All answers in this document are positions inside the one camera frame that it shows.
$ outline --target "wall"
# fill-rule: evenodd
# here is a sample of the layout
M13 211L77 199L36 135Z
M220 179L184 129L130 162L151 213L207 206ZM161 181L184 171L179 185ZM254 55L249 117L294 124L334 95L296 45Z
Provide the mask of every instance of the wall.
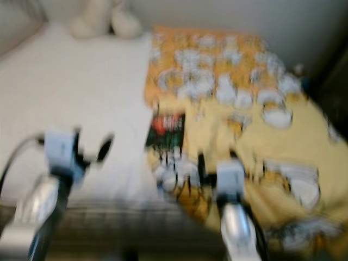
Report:
M65 17L65 21L81 2L43 1L51 17ZM302 62L308 69L315 68L348 17L348 0L131 1L147 25L229 28L256 33L269 42L288 66Z

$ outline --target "stuffed animal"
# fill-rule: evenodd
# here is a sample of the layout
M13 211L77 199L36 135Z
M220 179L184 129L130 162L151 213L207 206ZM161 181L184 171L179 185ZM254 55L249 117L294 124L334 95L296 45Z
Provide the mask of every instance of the stuffed animal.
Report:
M108 34L110 25L120 38L142 33L142 25L129 9L128 0L86 0L83 11L72 21L70 32L78 39Z

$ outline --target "yellow fabric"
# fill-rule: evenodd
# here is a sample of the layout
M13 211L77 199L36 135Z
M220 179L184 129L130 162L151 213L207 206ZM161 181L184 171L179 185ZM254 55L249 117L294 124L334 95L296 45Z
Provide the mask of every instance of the yellow fabric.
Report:
M236 40L227 41L231 35ZM205 44L214 42L215 45L207 44L208 47L203 48L198 44L201 38ZM145 88L147 103L157 104L160 113L185 111L183 150L195 162L197 155L203 152L208 172L216 171L219 160L229 159L230 150L236 152L246 170L246 200L270 235L270 246L284 250L302 247L301 251L305 252L327 247L335 256L348 251L344 233L348 225L348 146L329 131L329 123L305 95L284 94L278 90L278 75L272 75L267 64L256 59L258 53L265 52L263 41L255 36L226 32L159 28L153 47L162 54L150 61ZM243 55L239 63L221 59L221 53L227 48ZM187 65L180 64L175 55L183 49L198 50L215 58L213 65L201 62L195 65L213 71L212 95L176 97L176 89L185 81L181 73L186 73ZM175 73L168 75L167 89L163 89L159 86L160 75L173 68ZM255 68L260 71L257 81L252 82ZM237 91L251 95L251 106L237 109L218 101L218 79L225 74L230 76ZM264 90L275 90L281 94L282 101L270 102L267 98L260 102ZM151 154L149 152L150 163L155 167L158 160ZM211 189L204 188L203 192L209 198ZM185 202L183 207L188 208L188 200L178 202ZM200 215L197 220L219 231L215 204L211 204L204 217L202 220ZM280 233L282 229L295 230L305 239L297 239L296 247L290 246Z

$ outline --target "white object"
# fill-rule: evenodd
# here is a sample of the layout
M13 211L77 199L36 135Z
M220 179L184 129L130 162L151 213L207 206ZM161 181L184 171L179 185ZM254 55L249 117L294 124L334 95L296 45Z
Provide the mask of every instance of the white object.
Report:
M252 94L247 90L239 89L237 91L237 98L234 102L237 109L248 109L252 106Z
M312 210L320 198L318 170L281 161L265 160L265 168L279 172L289 180L291 193L307 209Z
M285 73L285 65L279 57L271 52L257 53L255 60L258 63L266 63L269 75L281 77Z
M76 162L75 138L74 133L48 131L45 134L45 155L50 170L55 168L69 170L74 183L80 183L85 170Z
M244 195L244 166L239 159L219 162L216 167L218 194Z
M190 71L198 68L201 55L197 50L185 49L182 51L175 51L175 59L181 64L183 71Z
M237 94L229 74L219 76L215 97L220 104L234 104Z
M297 77L287 73L279 79L278 89L285 96L287 94L298 94L301 93L301 82Z
M111 25L113 26L116 36L130 39L141 35L143 32L142 25L139 19L125 7L126 0L113 1L121 2L116 4L111 14Z
M197 43L203 48L214 48L216 45L216 37L213 35L206 35L197 39Z
M228 61L231 61L233 65L238 65L243 57L243 54L237 50L224 50L222 57Z
M210 96L214 90L214 75L212 71L194 69L184 74L184 85L178 89L178 97L189 97L196 100Z
M184 182L187 181L189 177L193 187L199 188L201 186L197 164L189 161L186 156L182 156L181 159L176 161L175 170L172 165L166 166L165 163L162 163L159 168L164 171L159 179L157 179L157 182L162 182L164 191L171 192L175 186L182 188Z
M337 132L337 130L331 123L328 124L328 136L330 140L333 142L338 142L342 140L342 136Z
M130 13L127 0L88 0L84 10L71 23L75 38L94 38L108 33L110 26L120 38L142 33L140 21Z
M265 104L266 102L274 102L276 104L283 104L284 98L278 91L266 89L266 90L261 90L257 93L256 102L262 105Z
M94 38L108 32L111 20L110 0L87 0L83 11L71 23L75 38Z
M262 117L267 124L277 129L289 128L293 121L292 113L283 108L265 109Z
M91 155L105 134L113 132L102 168L88 171L69 204L125 202L146 208L158 202L156 180L144 155L152 118L143 95L151 41L151 34L145 34L131 43L107 36L78 42L63 26L49 24L2 60L0 168L20 140L42 130L81 127L80 146ZM8 173L2 204L15 203L47 171L41 150L22 154Z

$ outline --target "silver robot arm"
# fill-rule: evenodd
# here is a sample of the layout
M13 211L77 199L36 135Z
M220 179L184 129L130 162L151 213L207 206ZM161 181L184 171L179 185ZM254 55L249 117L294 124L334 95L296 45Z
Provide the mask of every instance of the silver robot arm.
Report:
M83 180L92 162L104 160L113 137L106 140L96 159L85 159L78 152L78 139L79 132L49 132L45 135L45 155L50 173L41 176L29 194L18 201L15 216L0 238L0 260L45 260L73 184Z
M216 175L217 205L221 218L221 235L228 253L227 260L268 260L262 230L250 208L243 205L243 164L238 158L220 162Z

